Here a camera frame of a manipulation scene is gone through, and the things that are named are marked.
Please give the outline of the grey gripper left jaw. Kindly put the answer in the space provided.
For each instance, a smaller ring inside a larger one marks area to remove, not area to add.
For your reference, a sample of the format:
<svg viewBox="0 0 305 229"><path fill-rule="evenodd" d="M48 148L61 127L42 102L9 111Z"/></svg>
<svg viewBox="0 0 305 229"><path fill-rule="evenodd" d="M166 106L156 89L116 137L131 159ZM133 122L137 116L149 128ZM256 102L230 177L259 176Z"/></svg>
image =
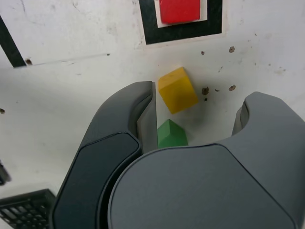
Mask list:
<svg viewBox="0 0 305 229"><path fill-rule="evenodd" d="M139 119L155 107L155 83L135 82L99 107L81 141L51 212L53 229L106 229L120 174L143 154Z"/></svg>

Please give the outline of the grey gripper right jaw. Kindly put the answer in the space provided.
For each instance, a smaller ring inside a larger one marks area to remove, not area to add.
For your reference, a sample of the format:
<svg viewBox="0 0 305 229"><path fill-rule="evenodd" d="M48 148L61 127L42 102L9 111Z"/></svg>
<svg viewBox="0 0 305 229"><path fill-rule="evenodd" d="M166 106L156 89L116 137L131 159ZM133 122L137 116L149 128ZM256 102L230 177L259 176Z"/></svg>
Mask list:
<svg viewBox="0 0 305 229"><path fill-rule="evenodd" d="M130 164L108 204L111 229L299 229L305 218L305 123L255 92L229 138L164 148Z"/></svg>

